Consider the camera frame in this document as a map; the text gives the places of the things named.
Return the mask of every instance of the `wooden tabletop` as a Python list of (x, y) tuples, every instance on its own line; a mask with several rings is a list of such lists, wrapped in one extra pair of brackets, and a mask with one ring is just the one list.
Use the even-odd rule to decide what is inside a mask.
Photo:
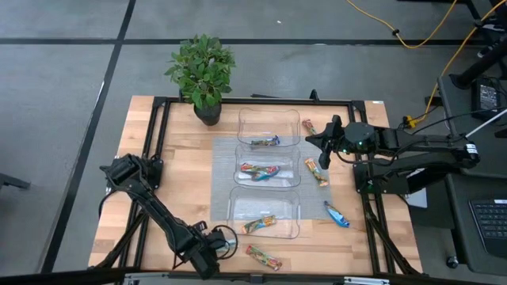
[[(153, 97), (134, 96), (120, 140), (118, 155), (141, 155), (150, 119)], [(387, 114), (381, 101), (365, 101), (368, 123), (388, 127)], [(212, 141), (218, 136), (235, 137), (241, 108), (285, 111), (295, 109), (301, 120), (310, 118), (314, 127), (323, 130), (333, 115), (339, 115), (344, 126), (349, 122), (346, 107), (223, 104), (220, 122), (207, 127), (193, 113), (190, 104), (172, 103), (162, 159), (165, 162), (161, 186), (156, 194), (167, 208), (187, 224), (204, 220), (208, 227), (226, 221), (210, 221), (212, 185)], [(162, 118), (162, 109), (158, 118)], [(158, 134), (152, 141), (151, 153)], [(308, 135), (302, 128), (301, 135)], [(331, 158), (329, 168), (333, 205), (350, 221), (350, 228), (341, 228), (332, 220), (302, 220), (295, 239), (239, 236), (238, 252), (229, 260), (220, 261), (221, 272), (274, 273), (245, 254), (248, 245), (255, 245), (282, 260), (278, 273), (297, 274), (365, 274), (372, 273), (368, 239), (360, 196), (356, 193), (352, 166)], [(389, 234), (410, 264), (421, 271), (421, 262), (407, 206), (395, 195), (383, 195)], [(90, 255), (90, 265), (102, 261), (125, 231), (131, 200), (124, 193), (111, 196), (104, 205)], [(380, 265), (385, 271), (383, 247), (377, 237)], [(128, 263), (133, 263), (137, 235), (132, 239)], [(173, 252), (166, 236), (150, 220), (143, 256), (143, 269), (170, 270)], [(193, 271), (190, 263), (177, 270)]]

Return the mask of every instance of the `blue wrapper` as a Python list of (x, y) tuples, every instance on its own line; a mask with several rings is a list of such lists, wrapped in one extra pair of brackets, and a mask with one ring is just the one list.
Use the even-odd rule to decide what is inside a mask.
[(334, 220), (337, 225), (342, 227), (349, 227), (350, 223), (345, 219), (345, 217), (333, 206), (331, 206), (327, 201), (324, 201), (324, 207), (328, 213), (330, 213), (331, 218)]

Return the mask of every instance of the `gray floor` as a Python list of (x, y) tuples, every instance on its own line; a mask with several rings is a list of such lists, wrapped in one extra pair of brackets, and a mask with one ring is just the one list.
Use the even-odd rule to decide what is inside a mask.
[[(427, 36), (448, 8), (395, 0), (354, 2), (412, 39)], [(116, 38), (128, 0), (3, 3), (0, 37)], [(478, 4), (481, 11), (488, 6)], [(466, 8), (457, 6), (436, 38), (461, 39), (472, 24)], [(345, 1), (331, 0), (138, 0), (127, 38), (184, 38), (202, 32), (243, 39), (391, 39), (391, 32), (381, 24)], [(424, 111), (422, 98), (431, 93), (457, 47), (231, 48), (238, 65), (231, 79), (231, 96), (260, 93), (304, 98), (317, 89), (321, 98), (385, 101), (394, 126), (402, 116)], [(105, 187), (98, 166), (109, 164), (116, 153), (132, 95), (176, 95), (177, 87), (163, 76), (166, 61), (176, 49), (175, 45), (123, 46), (55, 270), (86, 267)], [(467, 47), (452, 69), (468, 67), (477, 59), (477, 51)], [(32, 182), (26, 192), (15, 188), (0, 192), (0, 276), (37, 270), (111, 52), (111, 45), (0, 45), (0, 161), (4, 162), (0, 172)], [(441, 110), (436, 111), (428, 122), (442, 116)], [(431, 132), (446, 130), (439, 125)], [(464, 265), (448, 269), (443, 260), (454, 250), (450, 234), (420, 226), (414, 229), (423, 268), (431, 276), (507, 282), (505, 277), (474, 274)]]

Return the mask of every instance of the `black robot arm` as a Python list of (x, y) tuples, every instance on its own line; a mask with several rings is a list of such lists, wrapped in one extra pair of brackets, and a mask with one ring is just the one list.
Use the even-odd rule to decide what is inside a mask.
[[(359, 192), (410, 193), (424, 186), (423, 182), (436, 181), (462, 168), (472, 168), (480, 161), (475, 144), (463, 137), (412, 135), (367, 123), (349, 123), (342, 127), (337, 115), (322, 133), (308, 136), (306, 140), (321, 149), (318, 162), (323, 169), (329, 168), (331, 152), (342, 161), (353, 163)], [(423, 154), (398, 158), (406, 151)], [(366, 154), (368, 160), (346, 161), (340, 156), (341, 152)], [(373, 158), (376, 154), (391, 159)]]
[(219, 272), (216, 250), (226, 245), (222, 230), (216, 227), (210, 234), (203, 234), (207, 228), (204, 221), (189, 226), (174, 217), (154, 195), (149, 183), (151, 173), (156, 173), (152, 167), (151, 160), (127, 154), (110, 166), (101, 166), (101, 170), (112, 191), (126, 192), (162, 228), (169, 247), (182, 263), (190, 261), (203, 279), (213, 276)]

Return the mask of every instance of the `clear plastic container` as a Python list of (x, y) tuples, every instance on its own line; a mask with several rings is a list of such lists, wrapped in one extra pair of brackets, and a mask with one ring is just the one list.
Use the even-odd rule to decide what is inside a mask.
[[(245, 144), (236, 146), (236, 170), (234, 181), (241, 185), (259, 187), (295, 187), (301, 182), (297, 146), (289, 147), (252, 147)], [(253, 173), (243, 172), (243, 164), (255, 166), (277, 166), (278, 173), (267, 179), (255, 180)]]
[(248, 222), (275, 215), (276, 224), (247, 235), (267, 238), (297, 238), (300, 224), (299, 195), (294, 191), (232, 189), (227, 211), (227, 225), (236, 234), (244, 234)]
[(238, 140), (251, 144), (253, 140), (280, 139), (278, 146), (299, 143), (299, 113), (296, 110), (264, 111), (243, 108), (239, 111)]

